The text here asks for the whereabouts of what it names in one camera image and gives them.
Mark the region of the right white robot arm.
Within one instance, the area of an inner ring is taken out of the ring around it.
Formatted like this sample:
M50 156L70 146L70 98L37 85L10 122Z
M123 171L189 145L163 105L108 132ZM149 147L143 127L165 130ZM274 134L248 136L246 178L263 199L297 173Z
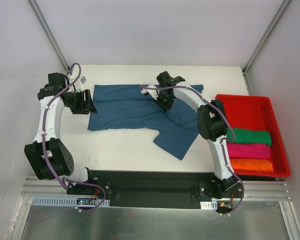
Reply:
M234 130L230 128L222 101L205 99L183 77L171 77L167 71L160 73L156 80L159 87L150 94L162 110L167 112L174 100L179 99L195 111L198 132L208 143L214 165L215 180L204 188L204 192L216 199L227 197L239 179L235 177L227 147L227 132L234 133Z

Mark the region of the blue t shirt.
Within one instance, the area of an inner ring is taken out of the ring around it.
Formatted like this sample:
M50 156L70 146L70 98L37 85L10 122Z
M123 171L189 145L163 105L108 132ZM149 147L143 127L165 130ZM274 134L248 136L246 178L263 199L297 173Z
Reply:
M95 85L92 97L97 112L89 117L88 130L150 129L158 131L153 143L182 160L197 138L197 114L176 98L164 112L144 96L136 84Z

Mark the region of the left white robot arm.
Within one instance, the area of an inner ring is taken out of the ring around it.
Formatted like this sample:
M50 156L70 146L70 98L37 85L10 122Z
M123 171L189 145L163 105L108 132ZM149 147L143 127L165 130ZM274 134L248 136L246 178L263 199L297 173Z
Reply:
M38 130L32 143L25 145L24 153L39 180L57 180L78 184L84 194L95 191L92 171L75 164L74 158L61 140L61 120L64 108L74 115L96 113L91 92L83 89L84 76L70 79L62 73L48 74L48 83L39 90L40 103Z

